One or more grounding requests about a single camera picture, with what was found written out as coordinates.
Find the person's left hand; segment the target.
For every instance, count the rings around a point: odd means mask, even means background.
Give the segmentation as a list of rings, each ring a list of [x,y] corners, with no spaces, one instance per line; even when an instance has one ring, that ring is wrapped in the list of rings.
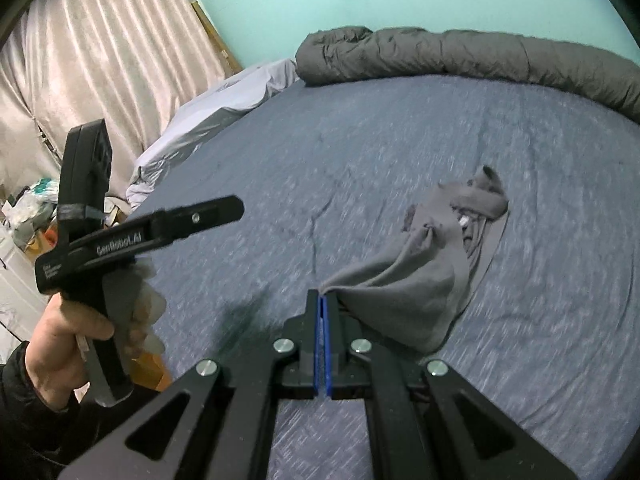
[[[134,310],[127,322],[125,352],[136,358],[143,352],[160,354],[164,344],[153,325],[166,310],[165,298],[149,283],[155,269],[148,258],[139,260],[132,276],[141,281]],[[65,299],[59,292],[49,300],[26,344],[22,357],[21,404],[60,412],[70,404],[74,391],[88,382],[77,338],[106,341],[115,335],[114,325],[80,302]]]

